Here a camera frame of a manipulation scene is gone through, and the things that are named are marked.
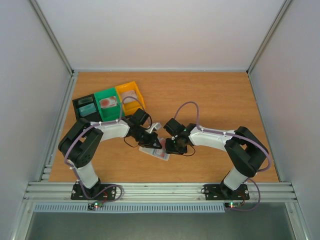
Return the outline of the card in yellow bin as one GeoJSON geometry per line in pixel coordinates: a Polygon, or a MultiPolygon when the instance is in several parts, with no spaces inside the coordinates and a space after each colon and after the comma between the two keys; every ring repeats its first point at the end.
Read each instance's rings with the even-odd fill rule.
{"type": "Polygon", "coordinates": [[[124,104],[134,102],[138,99],[138,96],[135,90],[124,91],[120,94],[120,96],[124,104]]]}

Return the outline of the yellow plastic bin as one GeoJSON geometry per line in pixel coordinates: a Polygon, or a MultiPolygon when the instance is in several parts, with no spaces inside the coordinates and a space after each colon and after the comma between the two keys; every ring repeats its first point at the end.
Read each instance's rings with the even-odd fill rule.
{"type": "Polygon", "coordinates": [[[125,116],[134,114],[139,108],[146,108],[144,98],[135,81],[117,85],[115,90],[121,103],[125,97],[128,97],[124,100],[122,105],[125,116]]]}

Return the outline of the aluminium front rail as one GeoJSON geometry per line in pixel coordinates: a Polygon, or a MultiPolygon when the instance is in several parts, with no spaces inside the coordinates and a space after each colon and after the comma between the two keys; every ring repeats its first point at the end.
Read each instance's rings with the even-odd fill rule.
{"type": "MultiPolygon", "coordinates": [[[[30,182],[23,199],[34,202],[69,202],[73,182],[30,182]]],[[[204,183],[120,183],[122,203],[203,203],[213,191],[204,183]]],[[[290,182],[246,183],[246,203],[296,203],[298,201],[290,182]]]]}

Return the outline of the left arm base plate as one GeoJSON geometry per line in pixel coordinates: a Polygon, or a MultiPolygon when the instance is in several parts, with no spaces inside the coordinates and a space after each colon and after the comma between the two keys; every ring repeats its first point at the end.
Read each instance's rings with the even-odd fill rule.
{"type": "Polygon", "coordinates": [[[89,189],[76,183],[72,187],[70,199],[73,201],[113,201],[116,193],[117,187],[114,184],[100,183],[89,189]]]}

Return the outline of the teal card in black bin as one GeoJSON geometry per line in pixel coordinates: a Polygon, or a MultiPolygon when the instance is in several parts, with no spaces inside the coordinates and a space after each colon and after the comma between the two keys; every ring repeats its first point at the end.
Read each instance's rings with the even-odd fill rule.
{"type": "Polygon", "coordinates": [[[79,112],[79,115],[84,118],[84,117],[86,117],[88,115],[96,113],[97,112],[97,108],[96,108],[94,103],[89,103],[87,105],[79,107],[78,108],[78,112],[79,112]]]}

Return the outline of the red card in green bin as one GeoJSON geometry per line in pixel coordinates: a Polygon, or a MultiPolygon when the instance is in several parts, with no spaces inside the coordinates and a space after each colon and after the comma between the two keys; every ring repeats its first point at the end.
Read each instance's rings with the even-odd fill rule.
{"type": "Polygon", "coordinates": [[[118,105],[118,99],[116,96],[103,98],[99,101],[99,105],[102,109],[113,108],[118,105]]]}

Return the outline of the black plastic bin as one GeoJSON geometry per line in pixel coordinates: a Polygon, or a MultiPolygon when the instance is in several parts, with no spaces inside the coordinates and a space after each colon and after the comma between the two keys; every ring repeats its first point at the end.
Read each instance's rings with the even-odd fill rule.
{"type": "Polygon", "coordinates": [[[89,122],[102,120],[94,94],[89,94],[72,100],[75,118],[84,118],[89,122]]]}

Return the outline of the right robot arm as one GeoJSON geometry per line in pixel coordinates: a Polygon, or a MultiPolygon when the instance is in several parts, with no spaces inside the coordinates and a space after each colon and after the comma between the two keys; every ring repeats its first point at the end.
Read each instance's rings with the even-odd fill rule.
{"type": "Polygon", "coordinates": [[[223,200],[231,200],[238,193],[241,184],[259,172],[265,159],[270,159],[267,148],[244,126],[223,131],[201,127],[195,123],[184,126],[171,118],[164,129],[171,136],[165,140],[167,154],[185,155],[188,146],[204,146],[227,153],[233,168],[213,190],[223,200]]]}

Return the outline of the green plastic bin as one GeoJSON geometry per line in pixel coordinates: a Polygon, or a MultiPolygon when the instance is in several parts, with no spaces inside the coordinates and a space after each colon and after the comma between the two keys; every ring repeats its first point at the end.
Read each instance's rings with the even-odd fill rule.
{"type": "Polygon", "coordinates": [[[94,97],[103,122],[120,117],[121,101],[115,87],[95,92],[94,97]]]}

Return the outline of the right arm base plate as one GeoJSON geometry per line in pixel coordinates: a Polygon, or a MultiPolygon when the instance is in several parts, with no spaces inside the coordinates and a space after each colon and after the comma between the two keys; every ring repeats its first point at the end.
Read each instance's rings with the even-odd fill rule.
{"type": "Polygon", "coordinates": [[[246,184],[241,184],[236,190],[231,190],[221,184],[205,184],[200,191],[207,201],[249,200],[249,190],[246,184]]]}

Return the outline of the beige card holder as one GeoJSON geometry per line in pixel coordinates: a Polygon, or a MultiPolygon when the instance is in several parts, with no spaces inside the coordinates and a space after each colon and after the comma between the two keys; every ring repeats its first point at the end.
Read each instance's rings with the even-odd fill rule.
{"type": "Polygon", "coordinates": [[[170,158],[170,154],[166,153],[166,148],[165,148],[166,139],[164,137],[160,137],[158,140],[162,146],[161,149],[145,148],[140,146],[138,150],[152,157],[155,157],[164,161],[168,161],[170,158]]]}

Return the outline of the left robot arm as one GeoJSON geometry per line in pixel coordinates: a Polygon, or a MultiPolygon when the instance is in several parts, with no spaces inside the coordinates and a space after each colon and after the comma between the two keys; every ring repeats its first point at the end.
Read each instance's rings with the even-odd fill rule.
{"type": "Polygon", "coordinates": [[[155,150],[162,148],[157,134],[161,124],[151,122],[149,127],[144,127],[147,120],[151,120],[150,115],[139,108],[132,115],[112,121],[93,122],[85,118],[76,121],[59,142],[58,150],[64,156],[64,163],[73,170],[82,196],[96,199],[104,190],[92,164],[101,142],[132,137],[139,147],[155,150]]]}

